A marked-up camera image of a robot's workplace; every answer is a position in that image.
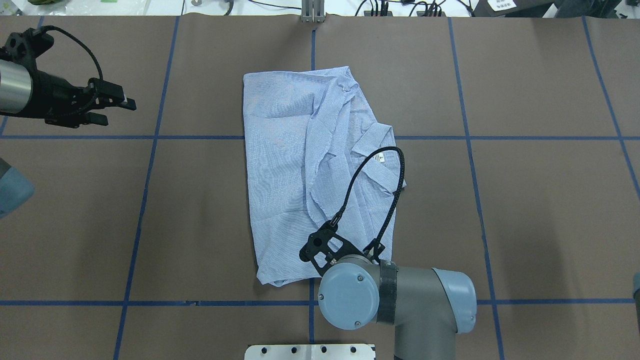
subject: blue tape line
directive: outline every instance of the blue tape line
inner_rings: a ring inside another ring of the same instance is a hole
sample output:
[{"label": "blue tape line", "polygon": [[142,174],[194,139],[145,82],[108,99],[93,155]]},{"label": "blue tape line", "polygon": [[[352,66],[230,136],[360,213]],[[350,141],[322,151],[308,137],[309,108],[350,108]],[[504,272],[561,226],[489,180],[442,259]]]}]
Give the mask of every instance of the blue tape line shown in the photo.
[{"label": "blue tape line", "polygon": [[315,344],[316,343],[316,325],[314,324],[315,321],[315,305],[314,305],[314,299],[315,299],[315,294],[316,294],[316,279],[315,278],[311,278],[309,279],[309,343],[310,344]]},{"label": "blue tape line", "polygon": [[514,299],[496,300],[498,305],[556,305],[556,304],[633,304],[634,299]]},{"label": "blue tape line", "polygon": [[[478,299],[477,304],[497,305],[548,305],[548,304],[633,304],[632,298],[594,298],[594,299]],[[0,300],[0,306],[123,306],[119,300]],[[318,306],[318,301],[307,300],[130,300],[127,306],[182,307],[182,306]]]},{"label": "blue tape line", "polygon": [[620,147],[622,147],[622,153],[625,155],[625,161],[627,162],[627,167],[629,169],[629,173],[631,174],[631,180],[634,184],[634,187],[636,188],[636,195],[638,197],[638,200],[640,200],[640,185],[638,185],[638,180],[636,177],[636,172],[634,171],[634,167],[633,165],[631,165],[631,159],[629,158],[629,153],[627,152],[627,146],[625,146],[625,141],[622,138],[622,132],[620,131],[620,126],[618,125],[618,119],[616,119],[616,114],[613,111],[613,105],[611,105],[609,92],[607,91],[607,87],[604,85],[604,80],[602,79],[602,74],[600,73],[600,67],[598,66],[598,60],[596,59],[596,54],[593,51],[593,44],[591,43],[591,35],[589,34],[589,27],[587,26],[587,18],[585,16],[582,16],[582,25],[584,26],[584,34],[587,37],[587,45],[589,46],[589,52],[591,53],[591,59],[593,60],[593,67],[596,70],[596,75],[598,76],[600,87],[602,87],[602,93],[604,94],[604,99],[607,102],[607,107],[609,108],[609,113],[611,114],[611,120],[613,121],[613,126],[616,128],[616,134],[618,134]]},{"label": "blue tape line", "polygon": [[465,140],[465,136],[450,135],[396,135],[396,140]]},{"label": "blue tape line", "polygon": [[6,126],[7,121],[9,121],[9,117],[5,116],[2,119],[2,125],[0,125],[0,136],[2,136],[2,133],[4,133],[4,127]]},{"label": "blue tape line", "polygon": [[467,122],[467,109],[465,107],[465,98],[462,92],[462,82],[460,80],[460,67],[458,66],[458,54],[456,52],[456,41],[453,35],[453,22],[448,17],[449,21],[449,36],[451,37],[451,51],[453,53],[453,65],[456,71],[456,81],[458,83],[458,97],[460,98],[460,110],[462,112],[462,123],[465,128],[465,137],[467,140],[467,153],[469,156],[469,165],[471,167],[471,179],[474,184],[474,194],[476,196],[476,209],[478,217],[480,219],[480,228],[482,230],[482,241],[484,246],[484,264],[486,267],[486,276],[489,281],[489,294],[491,296],[492,310],[493,310],[493,324],[495,327],[495,337],[498,344],[498,353],[500,360],[504,360],[504,349],[502,346],[502,333],[500,331],[500,320],[498,316],[498,307],[495,303],[495,290],[493,289],[493,275],[491,271],[491,259],[489,258],[489,246],[486,241],[486,231],[484,228],[484,217],[482,214],[482,204],[480,203],[480,191],[478,190],[478,183],[476,177],[476,164],[474,163],[473,150],[471,149],[471,136],[469,133],[469,125]]},{"label": "blue tape line", "polygon": [[0,300],[0,306],[122,306],[122,301]]},{"label": "blue tape line", "polygon": [[158,135],[160,140],[244,140],[244,135]]},{"label": "blue tape line", "polygon": [[164,100],[166,99],[166,89],[169,85],[169,77],[171,74],[171,64],[173,61],[173,51],[175,49],[175,39],[178,34],[178,25],[180,24],[180,17],[175,17],[175,25],[173,26],[173,36],[171,39],[171,49],[169,50],[169,59],[166,64],[166,73],[164,75],[164,85],[162,89],[162,96],[160,98],[160,105],[158,108],[158,117],[156,120],[156,130],[154,132],[154,143],[151,146],[151,155],[149,156],[149,166],[147,168],[147,178],[145,180],[145,189],[142,193],[142,204],[140,205],[140,214],[138,216],[138,226],[136,228],[136,238],[133,243],[133,251],[131,252],[131,264],[129,265],[129,275],[127,276],[127,286],[124,293],[124,303],[122,304],[122,312],[120,314],[120,325],[118,326],[118,336],[116,337],[116,345],[113,352],[113,360],[118,360],[120,356],[120,345],[122,344],[122,334],[124,333],[124,324],[127,319],[127,306],[129,303],[129,295],[131,294],[131,284],[133,282],[133,273],[136,268],[136,259],[138,257],[138,246],[140,245],[140,234],[142,231],[142,219],[145,215],[145,209],[147,207],[147,196],[149,190],[149,182],[151,180],[151,170],[154,166],[154,160],[156,156],[156,147],[158,143],[158,134],[160,133],[160,125],[162,123],[162,114],[164,110]]},{"label": "blue tape line", "polygon": [[131,300],[128,306],[308,306],[307,300],[187,300],[187,301],[135,301]]},{"label": "blue tape line", "polygon": [[0,135],[17,140],[244,140],[244,135]]},{"label": "blue tape line", "polygon": [[316,69],[316,30],[311,31],[311,70]]},{"label": "blue tape line", "polygon": [[153,135],[3,135],[14,140],[151,140]]},{"label": "blue tape line", "polygon": [[[6,121],[0,125],[4,129]],[[244,135],[2,135],[7,140],[244,140]],[[618,136],[490,136],[471,135],[471,140],[571,140],[608,141],[619,140]],[[397,135],[396,140],[466,140],[458,135]],[[640,136],[622,136],[623,140],[640,140]]]}]

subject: black cable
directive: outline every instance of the black cable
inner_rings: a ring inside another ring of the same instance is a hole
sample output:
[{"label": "black cable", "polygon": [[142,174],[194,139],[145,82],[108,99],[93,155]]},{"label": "black cable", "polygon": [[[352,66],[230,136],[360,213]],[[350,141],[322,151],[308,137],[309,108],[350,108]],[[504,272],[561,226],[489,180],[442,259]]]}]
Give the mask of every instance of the black cable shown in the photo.
[{"label": "black cable", "polygon": [[411,9],[411,12],[409,13],[409,16],[413,15],[413,11],[415,10],[415,8],[420,5],[423,4],[424,5],[424,12],[427,12],[427,9],[429,8],[429,4],[427,4],[426,1],[418,1],[417,3],[415,3],[413,5],[413,8]]},{"label": "black cable", "polygon": [[461,3],[465,7],[465,9],[467,9],[467,11],[469,12],[469,15],[474,16],[474,9],[473,9],[473,7],[471,7],[471,0],[469,0],[469,5],[467,5],[462,0],[456,0],[456,1]]},{"label": "black cable", "polygon": [[358,6],[358,9],[356,10],[356,14],[354,16],[358,16],[358,13],[360,12],[360,9],[362,9],[362,5],[364,5],[364,3],[366,3],[367,0],[362,0],[362,2],[360,3],[360,6]]},{"label": "black cable", "polygon": [[342,207],[338,210],[338,212],[333,216],[333,218],[331,219],[330,225],[331,226],[336,226],[338,225],[338,222],[340,221],[340,218],[342,218],[342,214],[344,213],[344,211],[347,208],[347,202],[349,201],[349,195],[351,194],[351,189],[353,187],[353,184],[356,181],[356,178],[358,177],[358,174],[360,173],[360,171],[362,170],[362,168],[364,168],[364,165],[367,164],[367,162],[369,160],[371,160],[371,158],[373,158],[376,154],[383,152],[383,151],[395,151],[398,153],[398,157],[400,159],[400,175],[398,177],[398,186],[394,192],[394,200],[391,202],[391,207],[389,207],[389,212],[387,213],[387,217],[385,219],[385,222],[382,224],[382,227],[380,228],[380,232],[378,233],[378,236],[373,239],[373,241],[371,242],[371,244],[369,244],[365,249],[367,249],[369,246],[371,246],[374,243],[379,243],[382,240],[382,236],[385,234],[385,230],[387,230],[387,226],[389,225],[389,222],[391,221],[391,218],[393,217],[394,214],[394,210],[396,210],[396,205],[398,203],[398,199],[400,199],[400,193],[402,192],[402,185],[404,183],[404,154],[402,152],[402,150],[400,150],[400,148],[396,147],[396,146],[387,146],[387,147],[382,147],[372,153],[369,154],[369,156],[367,156],[363,162],[360,164],[360,166],[358,167],[358,169],[356,170],[355,173],[353,173],[353,176],[351,177],[351,182],[349,183],[349,188],[347,189],[347,195],[344,197],[344,203],[342,204]]},{"label": "black cable", "polygon": [[249,2],[250,3],[254,3],[254,4],[265,5],[265,6],[272,6],[274,8],[302,10],[302,8],[297,8],[295,6],[282,6],[282,5],[267,4],[267,3],[261,3],[260,1],[256,1],[256,0],[249,0]]},{"label": "black cable", "polygon": [[432,2],[431,5],[429,5],[429,10],[427,10],[425,13],[422,14],[422,16],[431,16],[431,14],[433,13],[433,11],[436,9],[436,2]]},{"label": "black cable", "polygon": [[[82,41],[78,40],[78,38],[76,38],[75,36],[71,35],[66,30],[61,29],[61,28],[59,28],[57,26],[46,25],[46,26],[42,26],[38,30],[41,31],[42,33],[46,33],[47,31],[51,31],[51,30],[57,31],[58,33],[66,35],[69,39],[73,40],[75,43],[80,45],[80,47],[82,47],[87,52],[87,54],[89,54],[89,56],[91,56],[91,59],[93,60],[93,63],[95,64],[95,68],[96,68],[96,70],[98,70],[98,78],[100,80],[104,80],[104,78],[102,77],[102,68],[100,68],[100,64],[98,63],[98,59],[96,59],[95,55],[91,52],[91,50],[89,50],[89,48],[86,45],[84,45],[82,43]],[[50,116],[51,116],[51,118],[58,119],[58,118],[61,118],[61,117],[68,117],[68,116],[80,114],[80,113],[84,112],[85,110],[87,110],[91,105],[95,104],[95,100],[97,98],[98,98],[98,89],[94,88],[93,89],[93,96],[91,97],[91,100],[89,100],[82,108],[79,108],[78,110],[75,110],[75,111],[71,111],[70,113],[61,114],[61,115],[50,115]]]},{"label": "black cable", "polygon": [[224,14],[224,16],[229,16],[229,14],[231,14],[231,10],[234,9],[234,0],[229,1],[229,8],[227,9],[227,12]]}]

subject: shirt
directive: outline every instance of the shirt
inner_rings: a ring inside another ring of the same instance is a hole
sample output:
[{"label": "shirt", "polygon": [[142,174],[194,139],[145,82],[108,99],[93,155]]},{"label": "shirt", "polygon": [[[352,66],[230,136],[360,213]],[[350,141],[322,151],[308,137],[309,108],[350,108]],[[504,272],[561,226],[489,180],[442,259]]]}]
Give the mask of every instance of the shirt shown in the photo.
[{"label": "shirt", "polygon": [[[342,206],[364,158],[395,146],[393,129],[376,121],[348,67],[246,74],[243,117],[257,277],[274,286],[319,277],[299,251]],[[397,187],[398,155],[382,154],[358,175],[337,231],[360,250],[378,235]],[[395,214],[381,259],[391,258],[394,222]]]}]

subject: metal bracket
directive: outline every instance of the metal bracket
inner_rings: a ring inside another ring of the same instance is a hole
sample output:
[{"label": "metal bracket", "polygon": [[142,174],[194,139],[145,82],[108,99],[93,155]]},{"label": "metal bracket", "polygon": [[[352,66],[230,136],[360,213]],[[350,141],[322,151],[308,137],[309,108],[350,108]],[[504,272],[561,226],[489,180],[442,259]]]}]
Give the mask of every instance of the metal bracket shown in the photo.
[{"label": "metal bracket", "polygon": [[244,352],[244,360],[375,360],[375,345],[252,345]]},{"label": "metal bracket", "polygon": [[[324,273],[329,270],[331,266],[335,265],[343,256],[362,256],[360,250],[349,242],[349,240],[336,234],[336,231],[338,231],[338,225],[331,226],[330,221],[327,221],[320,227],[320,229],[318,229],[318,231],[309,235],[307,243],[302,247],[302,249],[300,249],[300,260],[304,262],[311,261],[320,276],[324,276]],[[338,239],[342,243],[338,251],[333,251],[331,247],[329,247],[329,241],[333,238]],[[315,259],[315,256],[319,253],[324,254],[324,260],[326,263],[323,266],[320,266]]]},{"label": "metal bracket", "polygon": [[324,22],[324,0],[302,0],[302,22]]}]

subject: black tape wrap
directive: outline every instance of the black tape wrap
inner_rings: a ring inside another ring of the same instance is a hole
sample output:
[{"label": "black tape wrap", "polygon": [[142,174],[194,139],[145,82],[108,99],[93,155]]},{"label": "black tape wrap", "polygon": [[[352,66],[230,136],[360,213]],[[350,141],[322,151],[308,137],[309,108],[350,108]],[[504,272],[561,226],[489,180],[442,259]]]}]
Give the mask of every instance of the black tape wrap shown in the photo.
[{"label": "black tape wrap", "polygon": [[2,160],[2,158],[0,158],[0,177],[3,177],[7,171],[9,171],[9,169],[11,168],[11,165],[9,165],[5,160]]},{"label": "black tape wrap", "polygon": [[380,261],[380,304],[378,323],[393,325],[396,319],[398,267],[393,261]]}]

